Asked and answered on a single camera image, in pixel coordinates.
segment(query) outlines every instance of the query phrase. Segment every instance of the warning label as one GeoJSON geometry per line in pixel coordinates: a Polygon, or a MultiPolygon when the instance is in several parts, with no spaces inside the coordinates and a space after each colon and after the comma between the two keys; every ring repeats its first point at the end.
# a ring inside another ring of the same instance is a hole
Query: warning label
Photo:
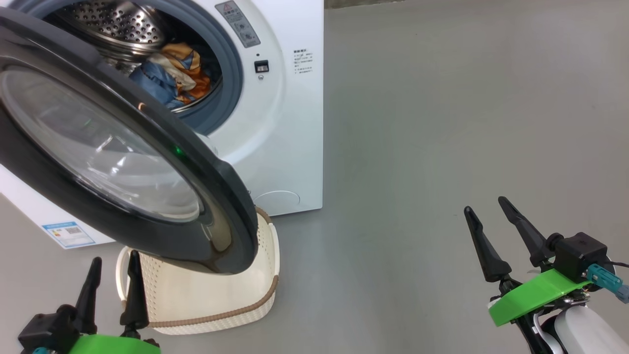
{"type": "Polygon", "coordinates": [[[229,22],[231,28],[236,32],[245,48],[260,44],[258,35],[235,2],[228,1],[218,4],[216,5],[216,9],[223,15],[225,20],[229,22]]]}
{"type": "Polygon", "coordinates": [[[95,243],[76,222],[42,225],[42,227],[64,248],[87,246],[95,243]]]}
{"type": "Polygon", "coordinates": [[[306,74],[313,71],[313,53],[308,49],[293,50],[293,69],[295,74],[306,74]]]}

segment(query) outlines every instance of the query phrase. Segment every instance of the door glass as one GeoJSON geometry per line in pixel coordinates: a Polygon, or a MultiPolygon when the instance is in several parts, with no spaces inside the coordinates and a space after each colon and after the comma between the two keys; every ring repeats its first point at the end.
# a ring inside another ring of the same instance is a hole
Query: door glass
{"type": "Polygon", "coordinates": [[[145,215],[199,215],[190,184],[141,137],[81,94],[32,71],[0,73],[0,100],[58,163],[111,200],[145,215]]]}

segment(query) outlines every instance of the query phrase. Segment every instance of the white washing machine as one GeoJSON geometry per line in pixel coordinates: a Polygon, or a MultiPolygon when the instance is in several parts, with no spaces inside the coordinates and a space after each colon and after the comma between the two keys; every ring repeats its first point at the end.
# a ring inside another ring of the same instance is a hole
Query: white washing machine
{"type": "MultiPolygon", "coordinates": [[[[85,15],[97,14],[90,11],[99,2],[82,4],[86,4],[85,15]]],[[[215,86],[194,104],[173,112],[235,168],[255,204],[270,215],[321,208],[323,2],[142,0],[134,4],[154,9],[162,19],[177,23],[176,28],[192,33],[191,41],[212,50],[220,66],[215,86]]],[[[0,6],[28,14],[33,21],[57,24],[51,16],[68,6],[76,8],[76,3],[0,0],[0,6]]],[[[0,172],[5,196],[45,231],[46,225],[76,222],[89,229],[93,239],[107,241],[7,169],[0,172]]]]}

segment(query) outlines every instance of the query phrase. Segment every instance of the blue and white sticker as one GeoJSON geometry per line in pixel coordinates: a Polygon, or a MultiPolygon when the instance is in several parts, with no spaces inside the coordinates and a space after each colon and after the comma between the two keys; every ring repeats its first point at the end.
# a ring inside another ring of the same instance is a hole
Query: blue and white sticker
{"type": "Polygon", "coordinates": [[[74,248],[95,244],[76,222],[63,222],[61,224],[42,225],[52,238],[57,240],[65,248],[74,248]]]}

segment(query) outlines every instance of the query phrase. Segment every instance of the green plastic part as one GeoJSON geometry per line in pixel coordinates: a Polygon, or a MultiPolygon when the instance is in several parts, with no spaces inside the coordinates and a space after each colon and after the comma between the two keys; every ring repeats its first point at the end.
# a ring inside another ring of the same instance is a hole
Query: green plastic part
{"type": "Polygon", "coordinates": [[[135,338],[94,334],[80,337],[70,354],[160,354],[160,348],[135,338]]]}
{"type": "Polygon", "coordinates": [[[489,308],[489,314],[500,327],[587,284],[590,281],[577,284],[556,269],[547,270],[505,294],[489,308]]]}

